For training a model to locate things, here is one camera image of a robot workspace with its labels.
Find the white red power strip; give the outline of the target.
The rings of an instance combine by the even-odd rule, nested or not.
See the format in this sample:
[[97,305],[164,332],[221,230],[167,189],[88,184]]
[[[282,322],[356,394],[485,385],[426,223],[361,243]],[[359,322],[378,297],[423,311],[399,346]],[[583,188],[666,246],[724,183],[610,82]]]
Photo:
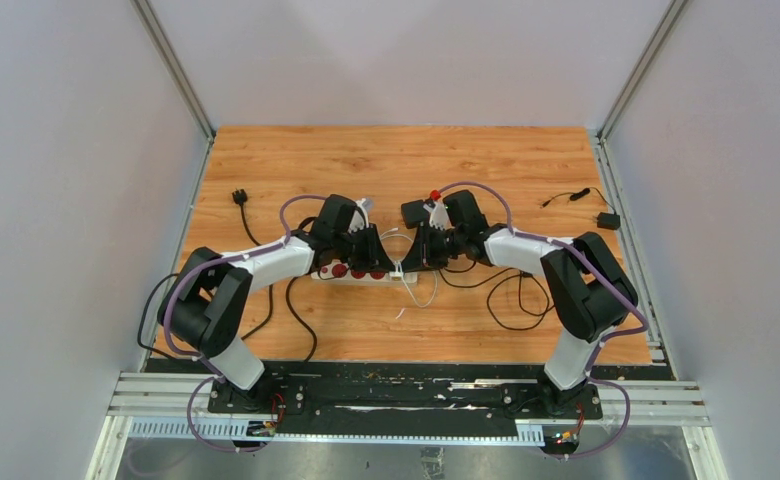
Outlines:
[[324,281],[350,286],[414,286],[418,283],[417,273],[362,272],[352,269],[347,263],[334,260],[310,274],[315,281]]

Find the small black plug adapter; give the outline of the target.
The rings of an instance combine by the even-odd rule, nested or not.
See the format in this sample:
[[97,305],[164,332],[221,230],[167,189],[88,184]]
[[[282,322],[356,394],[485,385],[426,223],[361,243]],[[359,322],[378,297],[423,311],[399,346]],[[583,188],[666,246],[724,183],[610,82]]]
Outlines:
[[557,193],[539,204],[540,208],[546,208],[552,203],[562,201],[564,205],[579,203],[582,199],[595,196],[597,205],[586,205],[582,212],[591,219],[598,229],[618,231],[623,226],[623,217],[614,203],[609,200],[600,187],[588,186],[580,190]]

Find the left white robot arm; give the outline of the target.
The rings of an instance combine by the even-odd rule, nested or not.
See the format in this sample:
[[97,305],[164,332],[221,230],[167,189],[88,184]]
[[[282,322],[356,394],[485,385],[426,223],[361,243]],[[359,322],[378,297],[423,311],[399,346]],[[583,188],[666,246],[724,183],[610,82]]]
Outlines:
[[336,194],[321,202],[308,227],[287,228],[271,243],[231,253],[194,250],[158,309],[169,348],[193,356],[215,379],[235,386],[234,400],[249,413],[264,411],[273,390],[261,379],[263,362],[238,333],[251,294],[318,272],[333,261],[364,274],[396,269],[364,203]]

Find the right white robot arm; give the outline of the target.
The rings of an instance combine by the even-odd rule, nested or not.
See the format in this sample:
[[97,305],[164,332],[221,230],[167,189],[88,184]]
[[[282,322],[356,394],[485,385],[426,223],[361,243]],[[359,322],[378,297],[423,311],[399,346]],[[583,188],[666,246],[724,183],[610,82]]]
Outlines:
[[537,403],[555,418],[573,409],[604,342],[619,335],[628,316],[640,314],[637,292],[605,240],[595,232],[551,237],[491,224],[468,190],[434,192],[402,204],[401,214],[415,232],[404,272],[437,271],[464,256],[545,279],[562,332],[539,377]]

